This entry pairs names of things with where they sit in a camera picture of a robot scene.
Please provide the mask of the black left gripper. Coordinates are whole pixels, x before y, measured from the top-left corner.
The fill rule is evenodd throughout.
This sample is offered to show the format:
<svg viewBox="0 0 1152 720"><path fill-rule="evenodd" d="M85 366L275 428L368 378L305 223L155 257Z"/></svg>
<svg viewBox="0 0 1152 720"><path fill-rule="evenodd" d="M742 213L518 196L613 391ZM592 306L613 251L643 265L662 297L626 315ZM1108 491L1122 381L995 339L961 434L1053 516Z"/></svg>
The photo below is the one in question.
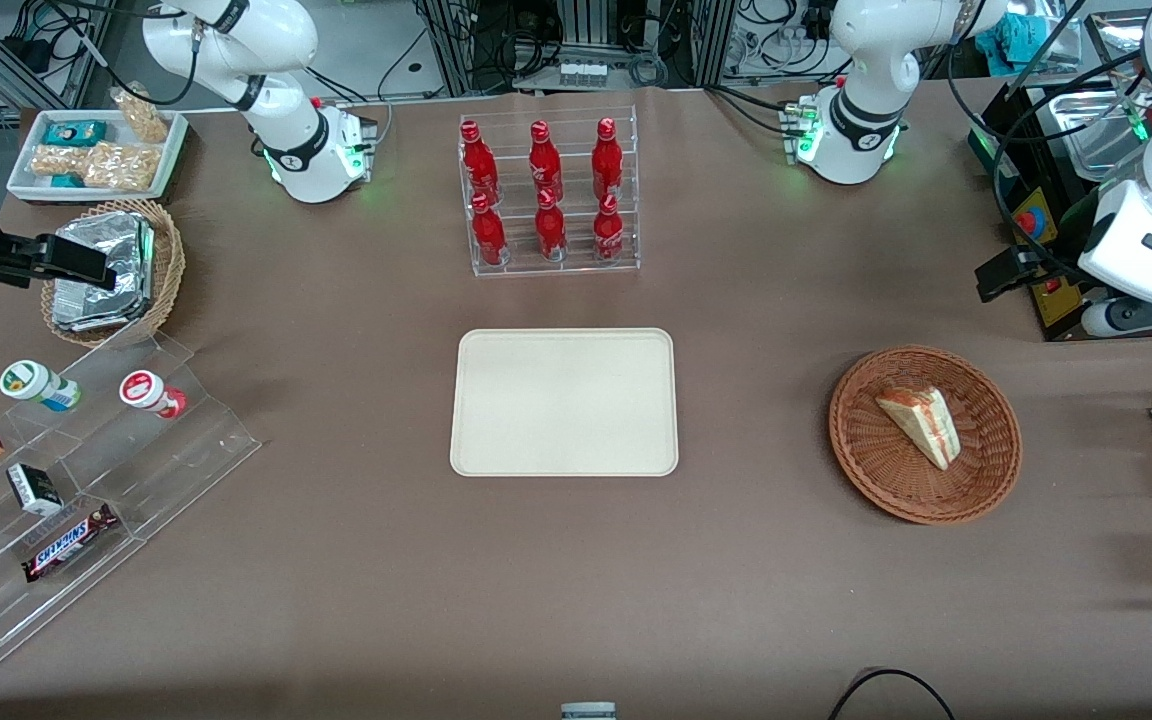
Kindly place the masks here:
<svg viewBox="0 0 1152 720"><path fill-rule="evenodd" d="M983 304L990 304L1006 293L1028 288L1036 297L1056 297L1087 302L1084 281L1066 273L1059 258L1044 259L1034 249L1009 247L975 270L977 295Z"/></svg>

